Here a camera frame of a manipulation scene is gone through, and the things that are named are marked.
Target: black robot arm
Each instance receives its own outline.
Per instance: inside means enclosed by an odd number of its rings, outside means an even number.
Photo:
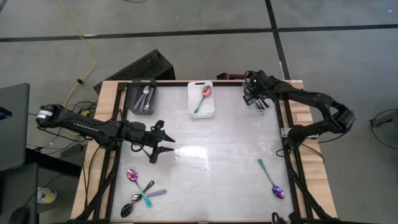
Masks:
[[[171,148],[158,146],[161,141],[175,142],[164,130],[163,121],[158,121],[155,126],[146,131],[146,126],[139,122],[129,121],[99,121],[70,110],[61,105],[41,106],[36,117],[39,129],[66,128],[74,131],[84,138],[93,138],[100,146],[110,149],[117,148],[117,142],[126,140],[132,145],[138,145],[140,151],[144,146],[153,148],[152,154],[148,154],[149,162],[156,163],[157,157],[162,152],[173,151]]]
[[[267,76],[262,70],[258,72],[249,71],[248,78],[245,79],[243,96],[247,105],[253,103],[253,100],[270,98],[273,101],[282,100],[284,97],[312,106],[318,109],[323,121],[319,121],[308,126],[293,125],[288,133],[288,144],[291,148],[299,147],[301,143],[312,135],[321,135],[325,132],[346,133],[354,121],[354,113],[345,105],[337,102],[331,96],[323,93],[299,90],[291,84],[276,79],[273,76]]]

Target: wooden table frame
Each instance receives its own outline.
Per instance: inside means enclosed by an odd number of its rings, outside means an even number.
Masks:
[[[191,80],[164,80],[157,81],[158,86],[186,86]],[[214,86],[240,86],[242,80],[213,80]],[[287,81],[295,88],[304,88],[302,81]],[[128,81],[106,81],[103,82],[101,93],[99,95],[95,119],[106,121],[117,114],[121,109],[122,119],[126,119],[126,95]],[[309,106],[284,100],[277,102],[277,114],[279,119],[279,126],[291,127],[293,124],[302,124],[304,126],[313,123]],[[306,140],[305,144],[320,152],[317,140]],[[112,167],[118,169],[119,153],[118,151],[110,151],[100,149],[95,157],[93,154],[98,148],[98,144],[94,141],[89,142],[86,156],[84,160],[84,169],[88,173],[88,167],[93,159],[90,177],[90,186],[88,189],[88,201],[90,202],[97,193],[99,186],[106,180],[106,177],[111,172]],[[305,147],[301,146],[298,151],[291,153],[289,158],[294,169],[299,174],[300,178],[306,183],[307,189],[311,192],[315,200],[323,207],[323,209],[331,216],[336,216],[336,210],[331,197],[328,179],[326,176],[325,166],[322,159],[310,152]],[[85,208],[85,185],[83,173],[80,176],[75,202],[71,218],[79,216]],[[300,212],[301,217],[312,217],[312,209],[304,200],[301,191],[296,190],[297,186],[289,178],[290,189],[292,192],[292,200],[295,212]],[[95,209],[91,213],[89,219],[105,219],[110,218],[113,201],[113,189],[116,184],[116,177],[111,181],[101,197],[97,197],[99,203],[96,204]]]

